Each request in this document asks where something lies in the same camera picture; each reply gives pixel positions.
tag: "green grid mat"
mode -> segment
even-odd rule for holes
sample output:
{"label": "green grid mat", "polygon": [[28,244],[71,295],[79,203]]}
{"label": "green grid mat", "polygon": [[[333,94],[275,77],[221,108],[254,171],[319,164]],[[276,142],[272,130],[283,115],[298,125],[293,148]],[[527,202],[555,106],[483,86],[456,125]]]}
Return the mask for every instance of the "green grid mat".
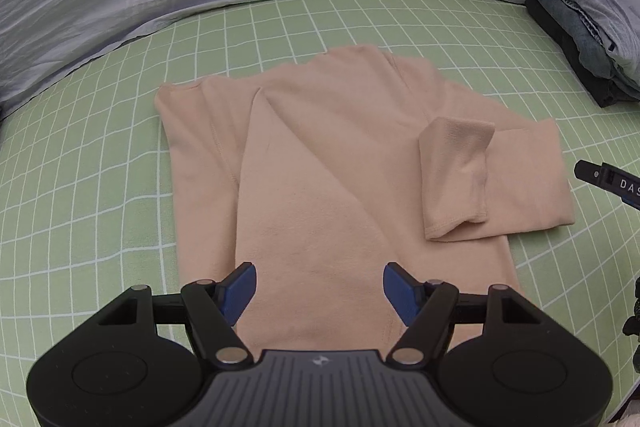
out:
{"label": "green grid mat", "polygon": [[[640,212],[573,179],[578,159],[639,172],[640,113],[597,108],[523,6],[495,0],[277,0],[206,12],[94,60],[5,122],[0,144],[0,426],[33,426],[37,356],[124,288],[178,290],[158,86],[247,76],[332,46],[430,58],[451,80],[558,120],[572,227],[510,238],[528,298],[601,354],[617,407],[636,381],[621,334],[640,272]],[[185,342],[184,330],[161,327]]]}

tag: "black folded clothing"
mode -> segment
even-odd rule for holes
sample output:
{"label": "black folded clothing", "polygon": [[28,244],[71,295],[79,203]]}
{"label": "black folded clothing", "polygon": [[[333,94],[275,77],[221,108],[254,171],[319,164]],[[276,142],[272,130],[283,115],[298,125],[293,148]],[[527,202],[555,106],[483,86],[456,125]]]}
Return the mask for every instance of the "black folded clothing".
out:
{"label": "black folded clothing", "polygon": [[594,76],[591,71],[581,65],[578,60],[578,48],[571,35],[562,29],[562,26],[549,15],[538,0],[526,0],[524,4],[533,20],[562,48],[562,52],[578,80],[600,107],[608,107],[618,102],[638,101],[622,91],[610,78]]}

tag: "fabric fold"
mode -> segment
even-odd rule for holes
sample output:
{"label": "fabric fold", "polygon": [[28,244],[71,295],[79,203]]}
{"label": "fabric fold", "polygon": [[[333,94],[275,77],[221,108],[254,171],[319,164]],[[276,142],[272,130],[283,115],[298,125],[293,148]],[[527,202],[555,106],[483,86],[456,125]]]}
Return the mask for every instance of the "fabric fold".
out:
{"label": "fabric fold", "polygon": [[[468,219],[438,241],[464,241],[496,235],[552,229],[574,219],[570,189],[559,154],[560,138],[553,120],[530,129],[496,132],[486,148],[485,215]],[[458,171],[448,173],[454,180]]]}
{"label": "fabric fold", "polygon": [[[370,285],[382,279],[377,267],[397,258],[391,245],[261,91],[242,161],[237,236],[236,263],[250,261],[259,274],[258,298],[238,322],[256,355],[265,345],[359,349],[397,340],[402,322],[382,284]],[[274,263],[281,253],[287,262]]]}
{"label": "fabric fold", "polygon": [[580,63],[580,59],[585,55],[584,49],[578,49],[574,38],[559,25],[538,0],[526,0],[525,6],[533,20],[561,47],[575,76],[600,107],[609,107],[617,102],[638,101],[638,96],[629,95],[618,87],[615,76],[611,79],[595,76]]}
{"label": "fabric fold", "polygon": [[418,136],[425,238],[487,220],[486,148],[494,131],[492,123],[439,116]]}
{"label": "fabric fold", "polygon": [[[172,86],[159,89],[155,98],[170,147],[178,272],[183,282],[202,279],[203,273],[221,280],[236,266],[226,252],[236,247],[240,164],[231,158],[241,149],[229,131],[232,115],[249,114],[257,87],[237,86],[234,103],[213,112],[207,103],[208,87],[206,82]],[[222,84],[216,87],[224,89]],[[221,126],[216,119],[226,124]]]}
{"label": "fabric fold", "polygon": [[571,35],[578,48],[579,60],[583,67],[599,78],[611,78],[615,68],[611,58],[602,47],[602,40],[596,40],[584,25],[578,12],[569,8],[562,0],[538,0],[546,12]]}

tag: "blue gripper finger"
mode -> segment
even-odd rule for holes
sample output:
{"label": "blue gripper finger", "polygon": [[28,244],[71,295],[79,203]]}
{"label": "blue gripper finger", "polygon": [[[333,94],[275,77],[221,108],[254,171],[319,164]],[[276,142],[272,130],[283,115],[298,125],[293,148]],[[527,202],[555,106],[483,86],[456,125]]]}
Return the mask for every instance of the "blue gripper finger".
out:
{"label": "blue gripper finger", "polygon": [[385,266],[382,275],[385,296],[405,326],[411,326],[424,304],[424,286],[398,263]]}
{"label": "blue gripper finger", "polygon": [[242,263],[216,284],[215,301],[230,326],[244,312],[255,294],[257,274],[251,263]]}

